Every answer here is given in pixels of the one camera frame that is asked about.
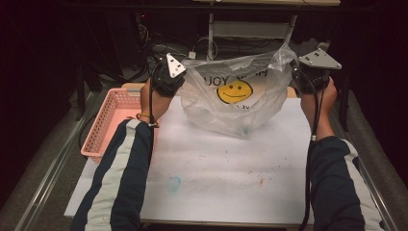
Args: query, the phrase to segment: striped sleeve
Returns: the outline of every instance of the striped sleeve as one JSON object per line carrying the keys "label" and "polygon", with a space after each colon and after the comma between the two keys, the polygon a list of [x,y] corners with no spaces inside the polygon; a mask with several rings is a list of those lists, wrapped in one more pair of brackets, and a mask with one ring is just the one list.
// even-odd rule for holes
{"label": "striped sleeve", "polygon": [[144,200],[151,133],[136,119],[121,122],[95,171],[71,230],[137,230]]}
{"label": "striped sleeve", "polygon": [[328,137],[312,151],[314,230],[384,230],[382,218],[358,169],[348,141]]}

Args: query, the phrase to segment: plastic basket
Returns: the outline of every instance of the plastic basket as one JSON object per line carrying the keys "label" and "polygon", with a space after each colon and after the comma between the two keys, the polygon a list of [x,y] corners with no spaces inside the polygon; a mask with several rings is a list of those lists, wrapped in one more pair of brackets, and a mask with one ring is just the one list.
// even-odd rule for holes
{"label": "plastic basket", "polygon": [[90,128],[81,153],[99,163],[117,125],[140,112],[140,89],[111,89]]}

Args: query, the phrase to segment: smiley face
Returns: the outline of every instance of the smiley face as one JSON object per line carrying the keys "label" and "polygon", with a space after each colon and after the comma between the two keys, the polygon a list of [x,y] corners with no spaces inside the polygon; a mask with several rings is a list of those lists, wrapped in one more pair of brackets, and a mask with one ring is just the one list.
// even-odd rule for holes
{"label": "smiley face", "polygon": [[226,103],[238,103],[253,93],[252,87],[243,80],[237,80],[217,89],[219,99]]}

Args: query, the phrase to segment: person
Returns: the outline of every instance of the person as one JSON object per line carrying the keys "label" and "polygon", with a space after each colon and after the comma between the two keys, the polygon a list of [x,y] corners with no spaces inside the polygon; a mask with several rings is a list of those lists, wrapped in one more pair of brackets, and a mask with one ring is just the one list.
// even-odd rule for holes
{"label": "person", "polygon": [[[92,185],[71,223],[71,230],[138,230],[146,187],[151,137],[150,81],[140,91],[139,119],[125,119],[96,169]],[[315,230],[382,230],[381,217],[358,172],[358,156],[348,141],[335,136],[329,113],[337,91],[333,80],[324,90],[316,142],[311,156],[311,203]],[[153,115],[159,119],[171,98],[153,91]],[[311,128],[312,94],[301,95],[301,108]]]}

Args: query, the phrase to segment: blue stain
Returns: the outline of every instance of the blue stain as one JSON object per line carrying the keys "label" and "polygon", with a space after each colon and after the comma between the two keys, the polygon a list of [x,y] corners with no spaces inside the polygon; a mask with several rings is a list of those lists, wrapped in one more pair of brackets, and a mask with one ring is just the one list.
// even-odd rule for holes
{"label": "blue stain", "polygon": [[181,185],[181,179],[177,176],[168,178],[166,188],[170,192],[176,192]]}

